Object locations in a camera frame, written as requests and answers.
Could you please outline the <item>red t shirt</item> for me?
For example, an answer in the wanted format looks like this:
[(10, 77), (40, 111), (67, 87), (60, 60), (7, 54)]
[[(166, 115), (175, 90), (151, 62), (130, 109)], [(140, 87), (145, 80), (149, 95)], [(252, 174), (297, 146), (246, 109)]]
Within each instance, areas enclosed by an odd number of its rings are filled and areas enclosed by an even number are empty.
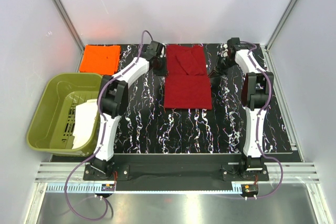
[(212, 109), (204, 48), (199, 45), (168, 45), (166, 60), (168, 74), (165, 78), (164, 108)]

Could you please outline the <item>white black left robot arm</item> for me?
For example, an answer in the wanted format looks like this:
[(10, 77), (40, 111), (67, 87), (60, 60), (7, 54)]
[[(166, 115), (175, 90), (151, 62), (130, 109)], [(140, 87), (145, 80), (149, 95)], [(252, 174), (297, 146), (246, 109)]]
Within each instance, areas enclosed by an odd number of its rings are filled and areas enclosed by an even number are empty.
[(112, 76), (103, 76), (97, 99), (100, 127), (94, 158), (90, 167), (103, 180), (109, 179), (113, 171), (113, 156), (116, 131), (119, 121), (129, 105), (129, 87), (149, 70), (165, 76), (167, 74), (165, 46), (152, 41), (125, 68)]

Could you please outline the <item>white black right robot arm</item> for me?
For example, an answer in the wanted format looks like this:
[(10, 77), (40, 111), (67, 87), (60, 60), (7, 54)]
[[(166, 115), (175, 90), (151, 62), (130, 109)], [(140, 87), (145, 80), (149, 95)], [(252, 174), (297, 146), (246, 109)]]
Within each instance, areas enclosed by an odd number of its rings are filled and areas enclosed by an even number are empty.
[(229, 68), (238, 65), (245, 80), (241, 93), (241, 103), (246, 112), (246, 138), (243, 153), (237, 165), (225, 165), (223, 177), (230, 180), (268, 181), (262, 139), (264, 120), (271, 101), (274, 74), (267, 72), (254, 58), (255, 44), (232, 37), (224, 45), (224, 52), (218, 56), (217, 63), (208, 75), (215, 83)]

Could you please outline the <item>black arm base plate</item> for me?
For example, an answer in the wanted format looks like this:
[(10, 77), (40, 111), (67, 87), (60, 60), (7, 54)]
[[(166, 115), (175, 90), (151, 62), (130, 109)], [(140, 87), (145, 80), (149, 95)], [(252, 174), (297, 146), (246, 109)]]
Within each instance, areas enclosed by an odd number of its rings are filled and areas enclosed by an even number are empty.
[(264, 159), (242, 154), (115, 154), (111, 161), (94, 158), (84, 180), (117, 180), (119, 191), (224, 191), (232, 182), (267, 182)]

